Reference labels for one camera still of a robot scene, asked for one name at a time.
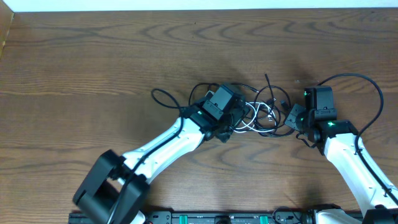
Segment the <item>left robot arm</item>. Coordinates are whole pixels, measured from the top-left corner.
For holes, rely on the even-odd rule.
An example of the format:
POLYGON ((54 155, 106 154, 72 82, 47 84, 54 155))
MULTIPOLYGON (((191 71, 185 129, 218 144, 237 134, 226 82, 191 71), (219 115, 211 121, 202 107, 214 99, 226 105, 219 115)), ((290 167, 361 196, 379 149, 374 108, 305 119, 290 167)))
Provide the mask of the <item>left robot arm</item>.
POLYGON ((203 142, 226 143, 249 113, 245 96, 230 83, 174 107, 176 122, 152 141, 121 156, 110 149, 97 158, 72 199, 93 223, 145 223, 141 208, 151 182, 203 142))

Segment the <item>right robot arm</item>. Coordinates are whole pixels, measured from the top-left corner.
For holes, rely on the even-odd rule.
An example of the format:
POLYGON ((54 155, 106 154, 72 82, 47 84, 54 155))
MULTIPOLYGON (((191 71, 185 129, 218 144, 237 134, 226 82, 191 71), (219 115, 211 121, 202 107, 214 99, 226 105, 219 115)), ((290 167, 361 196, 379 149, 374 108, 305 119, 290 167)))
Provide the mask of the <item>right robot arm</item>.
POLYGON ((354 125, 338 120, 331 87, 311 86, 303 95, 305 106, 294 105, 285 125, 336 167, 359 205, 362 223, 397 223, 397 187, 369 155, 354 125))

